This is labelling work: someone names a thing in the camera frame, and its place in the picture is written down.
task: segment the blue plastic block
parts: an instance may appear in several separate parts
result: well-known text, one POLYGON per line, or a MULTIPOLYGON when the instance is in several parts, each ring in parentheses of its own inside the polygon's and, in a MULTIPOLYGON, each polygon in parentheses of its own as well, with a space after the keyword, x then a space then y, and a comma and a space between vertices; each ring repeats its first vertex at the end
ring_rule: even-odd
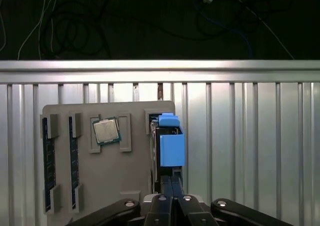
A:
POLYGON ((161 167, 178 167, 185 164, 185 136, 160 135, 161 167))
POLYGON ((163 113, 159 116, 159 126, 162 127, 179 127, 180 121, 178 116, 173 113, 163 113))

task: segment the metal bolt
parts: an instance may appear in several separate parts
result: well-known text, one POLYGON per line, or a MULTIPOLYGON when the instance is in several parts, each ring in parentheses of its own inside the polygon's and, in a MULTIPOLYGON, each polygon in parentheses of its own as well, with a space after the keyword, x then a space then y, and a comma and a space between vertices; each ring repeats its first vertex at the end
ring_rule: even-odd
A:
POLYGON ((165 196, 163 196, 163 195, 161 195, 160 197, 159 197, 159 200, 160 201, 165 201, 167 198, 165 197, 165 196))
POLYGON ((218 201, 218 205, 221 207, 225 207, 227 203, 225 201, 218 201))
POLYGON ((125 203, 125 205, 127 206, 127 207, 132 207, 132 206, 134 206, 134 202, 132 202, 132 201, 128 201, 128 202, 126 202, 125 203))
POLYGON ((191 200, 191 197, 187 195, 187 196, 184 196, 183 199, 184 199, 185 201, 190 201, 190 200, 191 200))

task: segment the white cable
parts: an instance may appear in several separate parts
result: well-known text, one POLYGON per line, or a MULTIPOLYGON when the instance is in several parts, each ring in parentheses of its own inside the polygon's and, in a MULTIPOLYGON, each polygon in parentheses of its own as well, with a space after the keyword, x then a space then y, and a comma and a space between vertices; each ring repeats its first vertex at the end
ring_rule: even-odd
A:
POLYGON ((41 60, 41 52, 40 52, 40 30, 41 30, 41 25, 42 25, 42 19, 44 18, 45 14, 45 6, 46 6, 46 0, 43 0, 43 6, 42 6, 42 11, 41 11, 41 17, 40 17, 40 24, 39 24, 39 29, 38 29, 38 53, 39 53, 39 58, 41 60))
MULTIPOLYGON (((55 10, 56 4, 57 4, 57 0, 54 0, 52 12, 55 10)), ((54 41, 54 20, 51 19, 51 41, 50 41, 51 52, 54 52, 53 41, 54 41)))
POLYGON ((19 51, 18 51, 17 60, 20 59, 20 53, 21 53, 21 50, 22 50, 22 48, 24 47, 25 43, 29 40, 30 36, 35 32, 35 30, 37 29, 37 27, 40 25, 40 23, 41 23, 41 21, 42 21, 42 17, 43 17, 42 15, 46 13, 47 9, 49 8, 49 5, 50 5, 51 1, 52 1, 52 0, 49 0, 48 5, 46 6, 45 10, 44 10, 43 13, 41 14, 41 18, 40 18, 38 24, 36 24, 36 26, 33 28, 33 30, 30 32, 30 34, 29 34, 29 35, 27 36, 27 38, 25 39, 25 41, 22 43, 22 45, 21 45, 21 47, 20 47, 20 49, 19 49, 19 51))
POLYGON ((7 44, 7 34, 6 34, 4 19, 2 18, 2 13, 1 13, 2 1, 3 1, 3 0, 0 0, 0 20, 1 20, 2 29, 3 29, 3 45, 2 45, 2 47, 0 48, 0 52, 5 48, 5 46, 6 46, 6 44, 7 44))
POLYGON ((280 43, 280 45, 283 47, 283 49, 288 53, 288 55, 295 60, 293 55, 289 52, 289 50, 284 46, 284 44, 281 42, 279 37, 273 32, 273 30, 268 26, 267 23, 265 23, 256 13, 254 13, 250 8, 246 7, 252 14, 254 14, 264 25, 265 27, 273 34, 273 36, 277 39, 277 41, 280 43))

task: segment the gray 3d-printed holder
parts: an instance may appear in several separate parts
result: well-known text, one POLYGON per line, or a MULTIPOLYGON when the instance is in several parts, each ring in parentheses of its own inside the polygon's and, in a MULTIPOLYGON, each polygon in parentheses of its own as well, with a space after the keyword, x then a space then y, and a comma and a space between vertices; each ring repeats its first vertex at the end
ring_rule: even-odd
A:
POLYGON ((47 105, 50 137, 54 136, 56 187, 47 212, 48 226, 61 226, 123 198, 142 201, 151 191, 150 116, 175 112, 170 101, 47 105), (78 180, 72 207, 72 137, 77 139, 78 180), (97 145, 93 121, 117 117, 121 141, 97 145))

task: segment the dark background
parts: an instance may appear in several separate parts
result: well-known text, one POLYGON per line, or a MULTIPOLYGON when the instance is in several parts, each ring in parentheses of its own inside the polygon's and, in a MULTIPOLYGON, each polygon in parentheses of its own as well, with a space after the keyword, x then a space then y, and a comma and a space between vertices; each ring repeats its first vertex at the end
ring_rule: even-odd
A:
MULTIPOLYGON (((1 60, 16 60, 18 50, 30 31, 38 23, 44 0, 3 0, 1 11, 7 34, 7 45, 0 52, 1 60)), ((58 4, 67 0, 58 0, 58 4)), ((92 0, 76 0, 91 8, 95 16, 99 8, 92 0)), ((94 0, 98 6, 104 0, 94 0)), ((288 7, 290 0, 272 2, 274 9, 288 7)), ((52 7, 44 16, 42 30, 50 18, 52 7)), ((154 26, 131 17, 150 22, 175 34, 201 38, 195 27, 193 0, 110 0, 106 7, 109 13, 98 23, 103 30, 112 59, 250 59, 245 40, 234 32, 204 42, 195 42, 168 35, 154 26)), ((63 11, 83 13, 86 9, 77 5, 66 5, 63 11)), ((216 0, 204 12, 212 19, 228 23, 235 17, 233 2, 216 0)), ((320 0, 294 0, 287 12, 274 13, 266 20, 295 59, 320 59, 320 0)), ((201 25, 210 33, 221 30, 203 18, 201 25)), ((66 26, 58 34, 64 35, 66 26)), ((75 44, 86 37, 83 28, 78 29, 75 44)), ((256 32, 246 34, 252 46, 252 59, 291 59, 269 30, 260 24, 256 32)), ((97 48, 101 36, 92 29, 84 51, 97 48)), ((54 48, 59 45, 56 38, 54 48)), ((63 51, 56 55, 43 55, 43 60, 101 60, 108 59, 105 50, 97 55, 82 55, 63 51)), ((25 44, 20 60, 39 60, 38 29, 25 44)))

